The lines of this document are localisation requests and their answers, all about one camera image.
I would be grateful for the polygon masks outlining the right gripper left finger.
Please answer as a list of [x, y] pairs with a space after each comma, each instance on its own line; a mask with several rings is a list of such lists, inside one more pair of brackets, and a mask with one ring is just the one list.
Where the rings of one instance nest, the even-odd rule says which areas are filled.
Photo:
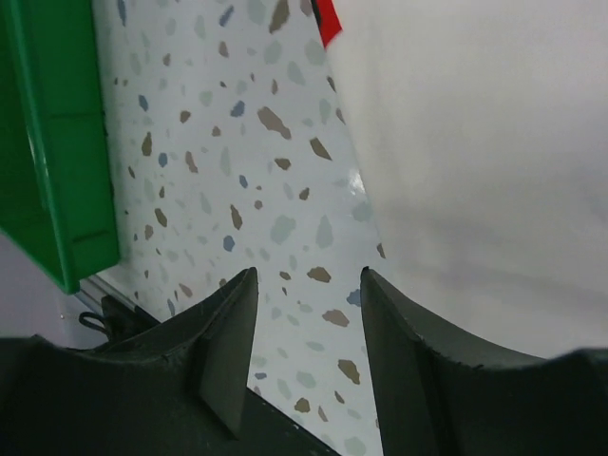
[[257, 270], [112, 347], [1, 342], [5, 455], [213, 455], [242, 422]]

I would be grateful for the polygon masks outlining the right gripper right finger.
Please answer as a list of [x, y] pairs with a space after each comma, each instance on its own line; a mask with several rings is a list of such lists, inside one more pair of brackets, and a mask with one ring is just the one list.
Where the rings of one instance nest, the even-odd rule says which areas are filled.
[[542, 359], [467, 332], [374, 270], [361, 311], [388, 455], [603, 455], [607, 352]]

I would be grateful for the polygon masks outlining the white t shirt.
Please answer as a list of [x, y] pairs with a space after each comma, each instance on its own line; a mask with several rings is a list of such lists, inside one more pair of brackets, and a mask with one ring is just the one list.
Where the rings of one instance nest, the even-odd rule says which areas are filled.
[[318, 1], [390, 279], [510, 349], [607, 343], [607, 5]]

